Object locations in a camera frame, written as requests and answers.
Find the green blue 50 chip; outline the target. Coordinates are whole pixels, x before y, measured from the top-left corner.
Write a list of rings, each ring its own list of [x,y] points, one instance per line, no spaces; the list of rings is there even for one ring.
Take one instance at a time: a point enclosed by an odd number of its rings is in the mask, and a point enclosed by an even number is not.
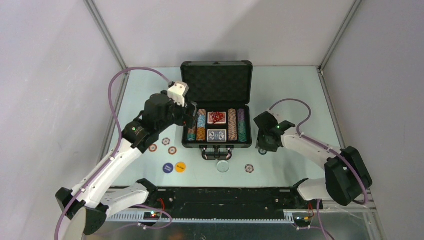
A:
[[[258,152],[259,152],[260,155],[266,155],[267,154],[267,151],[264,150],[264,149],[259,149]]]

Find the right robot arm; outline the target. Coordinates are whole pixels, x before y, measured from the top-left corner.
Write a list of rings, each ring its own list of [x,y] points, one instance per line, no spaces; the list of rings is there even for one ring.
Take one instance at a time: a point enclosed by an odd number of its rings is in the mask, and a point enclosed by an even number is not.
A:
[[[261,154],[280,148],[294,151],[324,170],[324,177],[296,183],[291,204],[304,209],[311,200],[333,200],[341,206],[355,202],[373,185],[360,152],[352,147],[340,148],[318,141],[301,132],[300,127],[282,120],[267,110],[254,118],[258,127],[256,147]]]

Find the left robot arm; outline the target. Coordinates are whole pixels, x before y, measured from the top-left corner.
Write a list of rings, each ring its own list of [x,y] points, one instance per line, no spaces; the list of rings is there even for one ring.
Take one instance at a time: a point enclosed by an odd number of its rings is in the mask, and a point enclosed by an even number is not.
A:
[[[197,103],[187,102],[181,95],[167,91],[153,94],[139,115],[125,128],[118,124],[118,142],[100,163],[72,189],[62,187],[55,195],[61,209],[60,220],[68,218],[75,230],[65,237],[78,239],[96,233],[107,218],[130,207],[153,208],[158,202],[157,187],[143,178],[133,185],[108,195],[114,181],[136,159],[140,158],[167,128],[177,125],[193,127],[197,119]]]

